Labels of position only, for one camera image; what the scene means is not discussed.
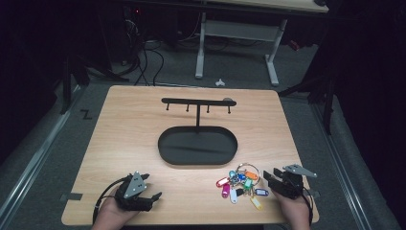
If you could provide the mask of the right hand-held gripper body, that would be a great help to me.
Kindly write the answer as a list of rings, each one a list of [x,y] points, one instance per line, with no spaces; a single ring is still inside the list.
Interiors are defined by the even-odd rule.
[[[314,178],[318,176],[317,173],[298,164],[284,166],[282,172],[283,178],[276,177],[274,173],[272,174],[278,180],[277,188],[274,191],[290,199],[296,199],[303,195],[305,176]]]

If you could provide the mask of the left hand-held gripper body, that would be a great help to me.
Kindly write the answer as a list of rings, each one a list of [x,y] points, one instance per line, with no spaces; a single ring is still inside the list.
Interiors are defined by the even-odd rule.
[[[115,194],[115,199],[123,210],[148,212],[151,210],[153,202],[150,198],[140,197],[140,194],[146,189],[146,182],[138,172],[135,172],[124,179]]]

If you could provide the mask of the bunch of coloured key tags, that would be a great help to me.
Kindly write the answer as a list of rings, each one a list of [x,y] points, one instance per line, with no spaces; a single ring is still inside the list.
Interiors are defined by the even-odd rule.
[[[240,163],[234,170],[230,170],[227,176],[218,179],[215,186],[221,190],[221,196],[228,198],[232,204],[237,204],[240,196],[246,196],[253,206],[261,211],[263,205],[259,196],[269,196],[266,189],[259,187],[261,181],[262,176],[256,166]]]

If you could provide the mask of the dark computer tower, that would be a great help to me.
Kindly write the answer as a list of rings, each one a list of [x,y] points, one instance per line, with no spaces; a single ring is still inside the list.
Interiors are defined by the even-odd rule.
[[[110,60],[127,65],[138,56],[138,29],[130,7],[109,3],[105,15],[105,33]]]

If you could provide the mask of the person's right hand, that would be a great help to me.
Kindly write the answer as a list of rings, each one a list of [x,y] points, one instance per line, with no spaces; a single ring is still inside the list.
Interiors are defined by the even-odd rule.
[[[309,210],[302,198],[290,199],[272,191],[280,203],[282,213],[292,230],[310,230]]]

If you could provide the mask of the black metal stand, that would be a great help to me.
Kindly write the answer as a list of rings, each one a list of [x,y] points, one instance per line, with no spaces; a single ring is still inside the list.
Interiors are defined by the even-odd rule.
[[[338,65],[331,64],[315,78],[303,80],[301,83],[289,87],[278,93],[280,97],[286,97],[294,92],[309,90],[307,100],[310,104],[324,103],[322,124],[325,132],[330,135],[330,120],[333,112],[332,103],[334,96],[334,86],[338,77]]]
[[[72,79],[78,86],[87,86],[90,82],[86,62],[82,57],[69,56],[63,62],[61,114],[68,111],[73,101]]]

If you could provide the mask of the white-framed desk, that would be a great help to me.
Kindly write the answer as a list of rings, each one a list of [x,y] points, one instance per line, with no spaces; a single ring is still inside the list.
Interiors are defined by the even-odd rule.
[[[276,12],[296,12],[310,14],[326,14],[328,7],[319,5],[316,0],[202,0],[203,6],[209,3],[228,4],[235,7],[249,7]],[[264,56],[270,83],[279,85],[279,79],[274,65],[274,58],[280,46],[282,36],[287,24],[287,17],[280,19],[277,26],[269,26],[258,23],[231,22],[219,19],[207,19],[206,13],[201,13],[199,50],[196,60],[195,77],[202,79],[204,76],[205,39],[207,36],[237,38],[245,40],[271,42],[273,47],[269,54]]]

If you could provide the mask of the metal floor rail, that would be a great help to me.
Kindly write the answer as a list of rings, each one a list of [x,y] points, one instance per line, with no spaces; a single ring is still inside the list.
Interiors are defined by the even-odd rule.
[[[334,143],[332,135],[327,133],[327,129],[324,126],[322,111],[320,110],[318,105],[311,104],[310,108],[317,120],[318,127],[322,131],[324,139],[327,142],[328,153],[331,158],[333,169],[336,173],[336,177],[339,180],[344,197],[350,207],[350,211],[356,222],[358,230],[372,230],[371,223],[365,213],[359,195],[355,191],[355,188],[350,181],[350,176],[340,157],[339,151]]]
[[[58,229],[89,139],[80,111],[87,88],[77,86],[64,114],[61,103],[40,120],[0,167],[0,230]]]

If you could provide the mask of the black key rack with tray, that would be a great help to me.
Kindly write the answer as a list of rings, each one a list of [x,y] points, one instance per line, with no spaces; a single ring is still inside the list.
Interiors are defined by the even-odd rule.
[[[223,126],[200,125],[200,115],[202,106],[207,107],[207,112],[212,106],[219,106],[231,113],[236,101],[231,98],[222,101],[162,98],[161,102],[167,109],[171,104],[185,104],[186,111],[190,105],[196,106],[194,126],[172,126],[160,135],[157,146],[164,161],[178,166],[224,165],[235,157],[238,141],[234,133]]]

